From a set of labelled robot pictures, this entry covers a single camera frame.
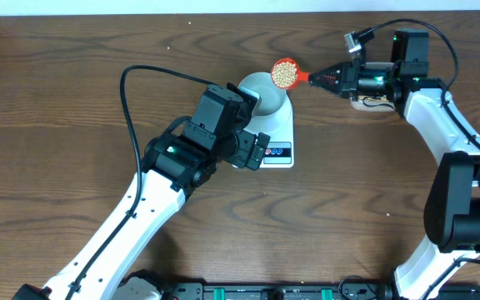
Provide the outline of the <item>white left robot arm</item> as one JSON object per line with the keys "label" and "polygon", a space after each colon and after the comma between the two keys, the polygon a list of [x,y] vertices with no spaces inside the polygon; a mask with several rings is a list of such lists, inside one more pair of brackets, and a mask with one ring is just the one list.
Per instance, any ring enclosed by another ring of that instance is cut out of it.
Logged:
{"label": "white left robot arm", "polygon": [[259,169],[270,137],[246,127],[262,101],[245,87],[210,84],[191,117],[179,117],[144,152],[120,203],[81,252],[42,287],[16,299],[111,299],[158,229],[227,162]]}

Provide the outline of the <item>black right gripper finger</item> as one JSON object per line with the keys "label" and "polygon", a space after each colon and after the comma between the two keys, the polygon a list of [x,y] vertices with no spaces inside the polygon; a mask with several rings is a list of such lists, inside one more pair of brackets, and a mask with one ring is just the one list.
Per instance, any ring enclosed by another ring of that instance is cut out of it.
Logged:
{"label": "black right gripper finger", "polygon": [[340,80],[336,77],[310,77],[309,83],[312,87],[321,88],[335,95],[340,95],[342,91]]}
{"label": "black right gripper finger", "polygon": [[332,76],[332,75],[335,75],[336,78],[338,78],[340,72],[342,71],[342,68],[343,68],[342,64],[337,63],[337,64],[332,65],[331,67],[325,67],[322,70],[312,72],[309,75],[309,78],[310,79],[315,79],[315,78],[321,78],[323,76]]}

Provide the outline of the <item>white plastic bowl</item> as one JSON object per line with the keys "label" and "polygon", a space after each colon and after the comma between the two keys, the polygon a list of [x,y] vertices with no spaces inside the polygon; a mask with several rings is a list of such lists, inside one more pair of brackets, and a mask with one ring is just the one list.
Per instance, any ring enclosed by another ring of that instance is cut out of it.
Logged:
{"label": "white plastic bowl", "polygon": [[275,113],[284,104],[285,91],[279,89],[268,72],[255,72],[246,76],[239,85],[240,88],[246,88],[257,93],[261,100],[259,101],[256,116],[269,116]]}

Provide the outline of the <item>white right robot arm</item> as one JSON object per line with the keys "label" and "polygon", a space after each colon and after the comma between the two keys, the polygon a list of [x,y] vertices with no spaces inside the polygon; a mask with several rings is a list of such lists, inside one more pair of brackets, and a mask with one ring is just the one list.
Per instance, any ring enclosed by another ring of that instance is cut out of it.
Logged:
{"label": "white right robot arm", "polygon": [[429,77],[430,25],[395,31],[390,62],[368,62],[374,28],[345,35],[352,59],[312,73],[311,86],[361,102],[371,111],[396,111],[420,134],[437,161],[424,212],[426,235],[395,268],[377,299],[438,299],[466,264],[480,265],[480,134],[460,113],[451,85]]}

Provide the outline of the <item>red plastic measuring scoop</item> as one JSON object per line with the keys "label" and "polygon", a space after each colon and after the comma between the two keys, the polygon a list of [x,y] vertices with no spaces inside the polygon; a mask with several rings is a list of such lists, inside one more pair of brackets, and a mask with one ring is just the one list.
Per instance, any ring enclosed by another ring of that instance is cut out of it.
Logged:
{"label": "red plastic measuring scoop", "polygon": [[299,83],[309,81],[310,74],[303,72],[298,63],[290,57],[278,60],[272,67],[272,82],[280,89],[294,89]]}

